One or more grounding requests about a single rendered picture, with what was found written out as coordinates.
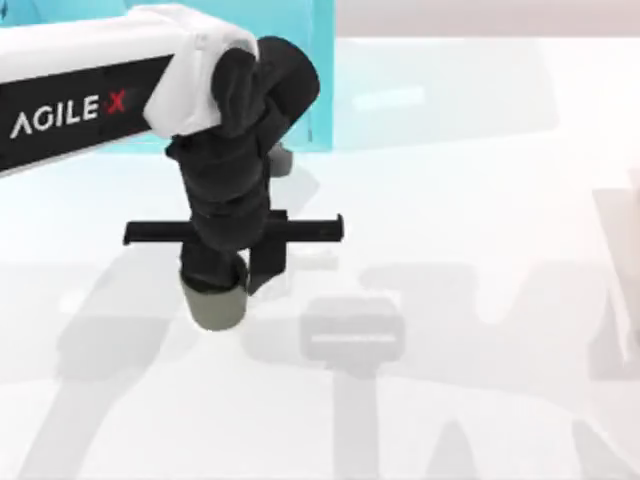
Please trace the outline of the grey cup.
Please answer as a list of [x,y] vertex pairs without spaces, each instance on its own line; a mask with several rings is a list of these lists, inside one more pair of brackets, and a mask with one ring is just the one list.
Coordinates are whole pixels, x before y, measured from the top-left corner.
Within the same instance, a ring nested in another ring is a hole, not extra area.
[[195,323],[204,330],[224,331],[237,326],[245,317],[248,302],[248,268],[245,285],[222,293],[199,293],[181,279],[187,307]]

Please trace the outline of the pale grey rounded box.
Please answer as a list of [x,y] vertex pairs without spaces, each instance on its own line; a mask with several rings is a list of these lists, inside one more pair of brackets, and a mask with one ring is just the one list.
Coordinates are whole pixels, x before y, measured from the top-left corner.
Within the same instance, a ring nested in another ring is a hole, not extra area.
[[270,175],[272,178],[283,178],[291,173],[294,154],[281,143],[278,143],[271,149],[268,158],[270,161]]

